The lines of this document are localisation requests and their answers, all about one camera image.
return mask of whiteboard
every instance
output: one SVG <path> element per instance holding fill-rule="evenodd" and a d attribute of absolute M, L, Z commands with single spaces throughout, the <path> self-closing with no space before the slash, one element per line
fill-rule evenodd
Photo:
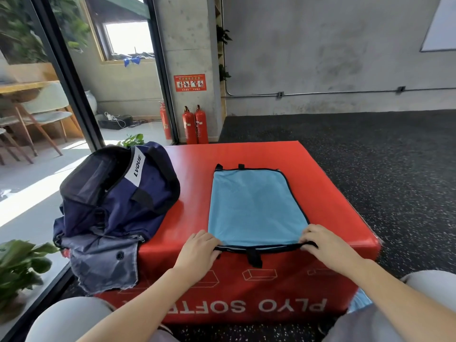
<path fill-rule="evenodd" d="M 456 50 L 456 0 L 440 0 L 421 51 Z"/>

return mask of person's left hand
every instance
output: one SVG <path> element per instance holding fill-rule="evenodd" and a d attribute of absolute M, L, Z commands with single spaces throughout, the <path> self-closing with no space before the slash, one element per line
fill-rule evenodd
<path fill-rule="evenodd" d="M 174 269 L 180 271 L 190 286 L 197 283 L 211 269 L 221 251 L 214 251 L 222 242 L 212 234 L 200 230 L 192 234 L 179 253 Z"/>

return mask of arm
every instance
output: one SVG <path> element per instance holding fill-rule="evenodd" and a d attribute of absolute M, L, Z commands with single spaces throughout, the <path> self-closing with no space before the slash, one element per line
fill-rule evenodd
<path fill-rule="evenodd" d="M 454 341 L 456 313 L 407 286 L 370 259 L 363 259 L 339 236 L 309 225 L 299 242 L 328 268 L 361 287 L 407 342 Z"/>
<path fill-rule="evenodd" d="M 179 253 L 176 264 L 153 285 L 90 329 L 78 342 L 147 342 L 171 306 L 210 270 L 221 244 L 201 230 Z"/>

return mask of metal conduit pipe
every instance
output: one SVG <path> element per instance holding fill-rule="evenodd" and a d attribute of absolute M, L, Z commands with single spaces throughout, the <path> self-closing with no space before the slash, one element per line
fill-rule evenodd
<path fill-rule="evenodd" d="M 220 17 L 222 18 L 222 28 L 225 28 L 225 23 L 223 20 L 223 0 L 220 0 L 221 10 L 220 10 Z M 225 67 L 225 45 L 222 46 L 223 48 L 223 66 Z M 279 91 L 276 93 L 257 93 L 251 95 L 233 95 L 228 91 L 228 84 L 225 81 L 225 92 L 228 96 L 224 96 L 222 98 L 248 98 L 248 97 L 276 97 L 282 98 L 286 96 L 310 96 L 310 95 L 336 95 L 336 94 L 343 94 L 343 93 L 385 93 L 385 92 L 394 92 L 398 95 L 402 94 L 403 92 L 410 92 L 410 91 L 438 91 L 438 90 L 456 90 L 456 87 L 436 87 L 436 88 L 422 88 L 422 89 L 407 89 L 405 86 L 398 86 L 396 89 L 392 90 L 367 90 L 367 91 L 325 91 L 325 92 L 302 92 L 302 93 L 285 93 L 284 91 Z"/>

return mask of concrete wall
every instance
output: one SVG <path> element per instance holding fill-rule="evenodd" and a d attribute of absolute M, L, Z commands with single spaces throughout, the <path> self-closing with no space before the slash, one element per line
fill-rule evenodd
<path fill-rule="evenodd" d="M 85 89 L 98 102 L 98 112 L 112 115 L 160 115 L 162 90 L 155 60 L 124 67 L 123 62 L 102 63 L 95 39 L 89 36 L 83 53 L 71 51 L 74 65 Z"/>
<path fill-rule="evenodd" d="M 156 0 L 161 40 L 165 52 L 179 138 L 185 141 L 182 113 L 197 104 L 206 112 L 210 141 L 222 130 L 215 34 L 214 0 Z M 206 75 L 207 91 L 176 92 L 174 75 Z"/>
<path fill-rule="evenodd" d="M 439 0 L 223 0 L 228 90 L 456 87 L 456 51 L 420 53 Z M 227 100 L 228 115 L 452 109 L 456 91 Z"/>

